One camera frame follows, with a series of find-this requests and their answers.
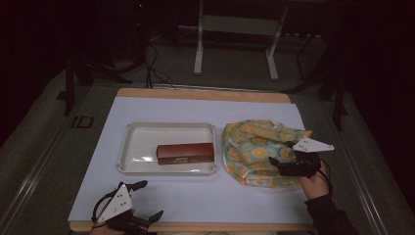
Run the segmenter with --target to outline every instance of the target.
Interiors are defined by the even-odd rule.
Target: crumpled fabric
[[[310,137],[312,131],[286,127],[266,119],[247,119],[226,124],[222,150],[226,170],[239,183],[253,187],[291,187],[300,185],[293,176],[281,176],[268,157],[280,163],[295,161],[294,150],[286,144]]]

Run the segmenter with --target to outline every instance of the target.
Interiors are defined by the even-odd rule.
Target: table
[[[93,206],[119,181],[148,180],[146,188],[132,194],[132,201],[136,215],[144,218],[164,210],[150,231],[313,230],[300,188],[246,187],[221,162],[207,176],[124,175],[115,167],[132,121],[208,121],[220,130],[234,120],[278,118],[289,127],[303,128],[297,107],[290,103],[287,95],[275,93],[120,89],[72,207],[70,228],[88,231]],[[215,157],[220,156],[216,149]]]
[[[194,74],[202,73],[202,63],[204,57],[204,30],[249,33],[259,35],[271,35],[273,41],[271,46],[265,50],[266,62],[268,64],[270,78],[278,79],[278,72],[274,61],[274,52],[277,47],[281,29],[288,12],[288,6],[284,6],[278,20],[249,19],[236,17],[212,16],[204,14],[204,0],[199,1],[199,24],[198,24],[198,48],[196,51]]]

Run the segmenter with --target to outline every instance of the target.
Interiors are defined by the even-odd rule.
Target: brown box
[[[159,145],[159,165],[198,164],[214,161],[212,143]]]

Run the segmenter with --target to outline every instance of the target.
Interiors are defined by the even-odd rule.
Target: white table surface
[[[163,210],[161,222],[311,224],[299,187],[254,188],[230,176],[221,154],[220,134],[226,123],[271,119],[304,129],[294,104],[250,103],[116,97],[69,215],[69,222],[89,221],[100,198],[120,181],[148,180],[131,195],[135,215],[143,218]],[[205,176],[126,175],[116,168],[127,125],[134,121],[208,122],[216,127],[218,168]]]

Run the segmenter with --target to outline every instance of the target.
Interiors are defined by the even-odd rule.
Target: wooden table edge
[[[121,88],[118,90],[116,96],[117,97],[164,98],[164,99],[282,103],[282,104],[291,103],[291,100],[287,94],[268,93],[268,92],[252,92],[252,91]]]
[[[87,232],[91,230],[91,221],[72,221],[71,231]],[[289,223],[193,223],[193,222],[156,222],[149,232],[263,232],[263,231],[316,231],[313,224]]]

